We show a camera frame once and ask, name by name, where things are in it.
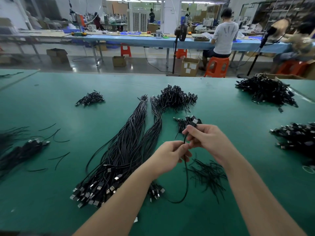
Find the orange plastic stool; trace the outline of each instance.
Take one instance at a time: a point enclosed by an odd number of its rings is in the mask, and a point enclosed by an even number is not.
[[[182,56],[187,57],[187,50],[184,51],[184,49],[178,49],[176,51],[176,58],[180,59]]]
[[[124,50],[124,46],[120,46],[120,56],[124,56],[124,55],[129,55],[129,57],[131,56],[131,51],[130,51],[130,46],[127,46],[127,50]]]
[[[227,67],[229,66],[230,59],[229,58],[216,58],[212,57],[208,64],[207,69],[204,74],[204,77],[210,76],[213,78],[225,78]]]
[[[307,62],[301,62],[297,60],[287,60],[281,65],[277,74],[301,76],[304,73],[307,66],[308,66]]]

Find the person in dark red shirt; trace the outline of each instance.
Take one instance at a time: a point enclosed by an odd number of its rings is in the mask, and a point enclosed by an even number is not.
[[[100,23],[100,17],[98,16],[97,12],[94,13],[94,17],[94,25],[96,25],[97,30],[105,30]]]

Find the black fan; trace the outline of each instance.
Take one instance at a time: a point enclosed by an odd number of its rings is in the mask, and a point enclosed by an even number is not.
[[[179,29],[175,29],[174,34],[176,35],[176,39],[175,39],[175,51],[174,51],[172,75],[174,75],[174,70],[175,70],[175,59],[176,59],[177,42],[178,42],[178,39],[180,41],[185,41],[186,35],[187,35],[187,25],[186,24],[181,24]]]

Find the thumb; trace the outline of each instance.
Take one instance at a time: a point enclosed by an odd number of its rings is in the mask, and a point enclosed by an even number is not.
[[[189,148],[189,144],[185,143],[182,144],[176,151],[175,154],[178,156],[178,159],[181,158],[187,151]]]
[[[197,128],[188,125],[186,127],[187,131],[189,132],[190,135],[192,135],[193,137],[197,138],[198,140],[200,140],[200,138],[202,138],[202,136],[204,135],[203,132],[199,131]]]

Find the hand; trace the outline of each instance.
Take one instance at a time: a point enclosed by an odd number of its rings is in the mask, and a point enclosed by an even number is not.
[[[192,154],[188,151],[189,144],[183,141],[172,141],[163,143],[155,153],[144,163],[158,178],[160,175],[172,170],[181,158],[189,162]]]
[[[227,136],[217,126],[197,124],[197,127],[193,127],[188,125],[183,134],[189,134],[187,141],[190,141],[190,149],[195,147],[205,148],[223,167],[226,166],[231,157],[239,154]]]

